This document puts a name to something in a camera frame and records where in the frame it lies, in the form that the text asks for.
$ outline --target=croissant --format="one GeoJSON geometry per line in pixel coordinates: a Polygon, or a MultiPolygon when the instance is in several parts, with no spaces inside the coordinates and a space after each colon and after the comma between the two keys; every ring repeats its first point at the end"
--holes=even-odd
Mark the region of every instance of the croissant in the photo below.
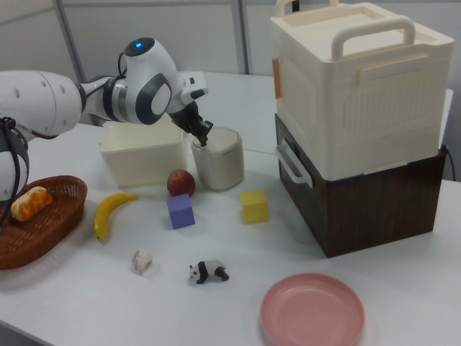
{"type": "Polygon", "coordinates": [[[35,214],[50,205],[53,197],[44,187],[37,186],[27,191],[24,195],[14,201],[12,215],[19,221],[32,220],[35,214]]]}

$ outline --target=red apple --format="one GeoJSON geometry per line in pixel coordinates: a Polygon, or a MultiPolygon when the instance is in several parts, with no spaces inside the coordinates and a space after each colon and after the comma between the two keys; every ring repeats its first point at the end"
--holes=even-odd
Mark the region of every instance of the red apple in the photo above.
{"type": "Polygon", "coordinates": [[[188,171],[178,169],[168,176],[166,188],[172,196],[179,196],[187,193],[190,197],[195,191],[195,179],[188,171]]]}

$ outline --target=white container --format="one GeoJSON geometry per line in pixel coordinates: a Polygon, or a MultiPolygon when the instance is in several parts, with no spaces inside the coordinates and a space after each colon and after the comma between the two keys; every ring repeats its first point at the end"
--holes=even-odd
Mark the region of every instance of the white container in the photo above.
{"type": "Polygon", "coordinates": [[[277,113],[325,180],[437,155],[453,39],[373,4],[272,17],[277,113]]]}
{"type": "Polygon", "coordinates": [[[153,125],[109,126],[99,150],[119,187],[159,184],[172,171],[187,168],[186,137],[164,115],[153,125]]]}
{"type": "Polygon", "coordinates": [[[199,178],[212,190],[222,191],[243,179],[243,144],[239,133],[229,128],[212,128],[206,146],[194,138],[192,153],[199,178]]]}

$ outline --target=pink plate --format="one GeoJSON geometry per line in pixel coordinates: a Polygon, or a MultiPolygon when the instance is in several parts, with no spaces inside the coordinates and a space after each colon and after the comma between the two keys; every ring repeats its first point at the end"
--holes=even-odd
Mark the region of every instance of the pink plate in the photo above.
{"type": "Polygon", "coordinates": [[[261,305],[261,322],[276,346],[352,346],[364,328],[364,309],[345,283],[305,273],[269,289],[261,305]]]}

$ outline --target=brown basket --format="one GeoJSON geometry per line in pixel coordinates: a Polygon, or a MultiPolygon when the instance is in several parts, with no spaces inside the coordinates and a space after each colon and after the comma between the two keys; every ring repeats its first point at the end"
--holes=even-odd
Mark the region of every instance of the brown basket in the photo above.
{"type": "Polygon", "coordinates": [[[6,218],[0,231],[0,270],[27,265],[49,252],[69,234],[84,214],[86,184],[72,176],[50,177],[28,184],[24,192],[42,186],[53,202],[31,221],[6,218]]]}

